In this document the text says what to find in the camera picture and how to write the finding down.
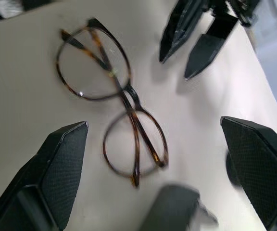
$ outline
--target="table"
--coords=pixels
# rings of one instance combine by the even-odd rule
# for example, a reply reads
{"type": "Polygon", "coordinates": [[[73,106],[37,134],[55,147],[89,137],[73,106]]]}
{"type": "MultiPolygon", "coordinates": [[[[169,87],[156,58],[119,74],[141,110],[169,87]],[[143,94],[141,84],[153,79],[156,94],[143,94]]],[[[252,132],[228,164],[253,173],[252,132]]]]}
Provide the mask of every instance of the table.
{"type": "Polygon", "coordinates": [[[208,14],[182,49],[160,64],[159,43],[174,4],[69,0],[0,22],[0,195],[49,133],[86,120],[82,178],[66,230],[136,230],[160,187],[170,182],[197,188],[221,230],[264,230],[245,193],[228,180],[220,117],[252,120],[277,132],[277,103],[240,25],[210,67],[188,82],[183,79],[189,51],[212,20],[208,14]],[[133,86],[167,138],[169,168],[142,179],[139,190],[111,172],[102,157],[102,138],[123,110],[120,102],[78,99],[54,69],[59,28],[74,30],[91,16],[123,45],[133,86]]]}

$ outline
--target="glasses frame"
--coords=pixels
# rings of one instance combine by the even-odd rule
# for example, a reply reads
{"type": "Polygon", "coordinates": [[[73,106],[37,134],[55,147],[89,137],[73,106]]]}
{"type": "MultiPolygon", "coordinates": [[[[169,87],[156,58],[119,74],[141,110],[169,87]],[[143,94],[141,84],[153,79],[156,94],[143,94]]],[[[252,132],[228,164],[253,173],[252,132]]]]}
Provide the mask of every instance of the glasses frame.
{"type": "Polygon", "coordinates": [[[122,48],[122,46],[120,45],[120,43],[117,41],[117,39],[113,36],[113,34],[111,34],[111,32],[109,32],[104,25],[102,25],[96,18],[91,18],[88,20],[87,25],[85,27],[82,27],[80,29],[78,29],[77,31],[75,31],[72,34],[69,34],[68,32],[66,32],[65,30],[61,30],[60,31],[61,34],[61,38],[63,39],[63,44],[60,46],[58,52],[57,52],[57,56],[56,56],[56,70],[58,73],[59,78],[61,79],[61,81],[63,82],[63,84],[76,96],[83,98],[85,100],[88,101],[103,101],[103,100],[107,100],[107,99],[111,99],[114,97],[119,97],[123,103],[123,105],[125,106],[126,112],[122,113],[120,116],[118,116],[111,124],[110,126],[107,128],[105,134],[104,134],[104,138],[103,138],[103,143],[102,143],[102,150],[103,150],[103,155],[104,158],[107,162],[107,164],[109,165],[109,167],[118,175],[125,177],[125,178],[129,178],[132,182],[132,184],[138,188],[139,187],[139,179],[140,177],[144,177],[147,176],[149,174],[151,174],[152,172],[154,172],[156,169],[160,168],[164,168],[168,165],[168,147],[167,147],[167,142],[166,142],[166,138],[165,135],[161,129],[161,126],[159,125],[159,123],[156,121],[156,119],[147,111],[145,110],[141,104],[140,104],[140,100],[139,97],[137,95],[137,93],[135,92],[135,90],[133,89],[133,87],[131,86],[131,79],[132,79],[132,73],[131,73],[131,67],[130,67],[130,63],[129,63],[129,59],[126,56],[126,53],[124,51],[124,49],[122,48]],[[101,55],[101,58],[98,58],[94,53],[92,53],[88,48],[86,48],[82,43],[80,43],[78,40],[75,39],[75,36],[82,33],[84,30],[88,31],[91,34],[92,40],[95,42],[98,51],[101,55]],[[113,67],[110,63],[110,60],[105,52],[104,46],[102,45],[102,42],[100,40],[100,38],[97,35],[96,30],[99,30],[101,32],[103,32],[104,34],[106,34],[114,43],[115,45],[118,47],[119,51],[121,52],[126,66],[127,66],[127,75],[128,75],[128,80],[126,82],[126,85],[124,87],[120,86],[120,83],[113,71],[113,67]],[[92,58],[108,75],[108,77],[111,78],[111,80],[114,82],[115,86],[117,87],[117,93],[115,94],[109,94],[109,95],[105,95],[102,97],[88,97],[85,96],[84,94],[80,93],[80,92],[76,92],[64,79],[61,69],[60,69],[60,64],[59,64],[59,60],[60,60],[60,56],[61,53],[63,51],[63,48],[65,47],[66,44],[70,44],[72,46],[74,46],[75,48],[81,50],[83,53],[85,53],[86,55],[88,55],[90,58],[92,58]],[[131,103],[129,102],[125,92],[127,92],[130,97],[132,98],[133,102],[134,102],[134,107],[132,107],[131,103]],[[157,127],[161,138],[162,138],[162,142],[163,142],[163,146],[164,146],[164,159],[160,160],[157,152],[154,149],[154,146],[152,145],[150,139],[148,138],[148,135],[146,134],[146,131],[144,130],[141,122],[139,121],[139,118],[137,116],[137,113],[143,113],[144,115],[146,115],[157,127]],[[118,169],[116,169],[113,164],[109,161],[108,157],[107,157],[107,152],[106,152],[106,141],[108,138],[108,135],[111,133],[113,127],[117,124],[117,122],[121,119],[123,119],[124,117],[128,117],[130,119],[131,122],[131,126],[134,132],[134,138],[135,138],[135,161],[134,161],[134,168],[133,168],[133,172],[132,174],[128,174],[125,172],[122,172],[118,169]],[[140,168],[139,168],[139,158],[140,158],[140,140],[139,140],[139,134],[141,134],[142,139],[144,140],[149,153],[155,163],[155,166],[144,171],[144,172],[140,172],[140,168]]]}

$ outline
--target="lens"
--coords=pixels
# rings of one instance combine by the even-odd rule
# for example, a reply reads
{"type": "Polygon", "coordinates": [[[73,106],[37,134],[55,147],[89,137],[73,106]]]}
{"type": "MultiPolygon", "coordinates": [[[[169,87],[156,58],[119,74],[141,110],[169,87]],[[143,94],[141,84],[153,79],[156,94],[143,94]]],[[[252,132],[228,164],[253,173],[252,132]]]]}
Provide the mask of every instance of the lens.
{"type": "MultiPolygon", "coordinates": [[[[150,139],[159,158],[164,160],[164,141],[157,125],[144,112],[136,111],[136,115],[150,139]]],[[[127,114],[121,116],[108,129],[108,136],[104,140],[106,156],[110,165],[121,175],[131,176],[135,162],[135,135],[131,121],[127,114]]],[[[139,136],[139,167],[142,176],[157,168],[140,132],[139,136]]]]}
{"type": "Polygon", "coordinates": [[[121,91],[129,76],[125,59],[114,41],[100,30],[93,31],[98,35],[113,69],[105,70],[103,65],[87,54],[87,50],[91,51],[104,63],[97,43],[87,28],[67,40],[60,54],[59,66],[62,77],[75,92],[87,98],[97,99],[121,91]]]}

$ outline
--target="tortoiseshell eyeglasses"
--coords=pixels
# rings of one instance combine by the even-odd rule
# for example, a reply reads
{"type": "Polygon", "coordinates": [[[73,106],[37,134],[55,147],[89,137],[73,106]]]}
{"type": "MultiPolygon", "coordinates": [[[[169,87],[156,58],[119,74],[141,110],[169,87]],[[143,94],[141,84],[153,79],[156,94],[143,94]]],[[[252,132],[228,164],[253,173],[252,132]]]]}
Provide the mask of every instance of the tortoiseshell eyeglasses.
{"type": "Polygon", "coordinates": [[[168,165],[167,143],[164,133],[155,120],[140,104],[139,97],[131,86],[131,68],[124,49],[116,38],[96,19],[91,18],[85,27],[69,34],[61,30],[63,44],[58,50],[56,68],[63,84],[76,96],[89,101],[101,101],[119,97],[126,112],[118,116],[108,127],[103,139],[103,155],[109,167],[118,175],[131,179],[135,187],[139,186],[140,177],[151,174],[154,170],[168,165]],[[130,95],[134,106],[126,96],[130,95]],[[141,123],[144,116],[157,128],[162,138],[162,155],[155,150],[146,128],[141,123]],[[130,172],[119,170],[107,155],[107,140],[114,127],[122,119],[128,118],[134,134],[134,168],[130,172]],[[141,135],[147,150],[153,159],[153,165],[140,171],[141,135]]]}

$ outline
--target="white table surface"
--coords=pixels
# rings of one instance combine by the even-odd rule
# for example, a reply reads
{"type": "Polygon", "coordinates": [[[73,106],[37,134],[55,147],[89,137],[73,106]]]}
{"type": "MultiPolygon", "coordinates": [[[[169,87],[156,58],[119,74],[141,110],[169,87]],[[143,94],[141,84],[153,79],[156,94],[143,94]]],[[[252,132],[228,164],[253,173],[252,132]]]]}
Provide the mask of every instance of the white table surface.
{"type": "Polygon", "coordinates": [[[243,28],[238,25],[217,59],[185,81],[188,54],[212,20],[205,15],[189,41],[164,65],[159,43],[172,0],[97,0],[53,3],[0,22],[0,195],[18,169],[54,130],[89,122],[82,178],[69,231],[136,230],[159,188],[176,182],[197,188],[223,231],[263,231],[244,192],[231,186],[220,116],[277,132],[277,103],[243,28]],[[169,168],[135,190],[106,166],[104,132],[124,110],[119,100],[86,102],[71,95],[54,69],[59,28],[74,30],[97,17],[123,45],[142,104],[162,125],[169,168]]]}

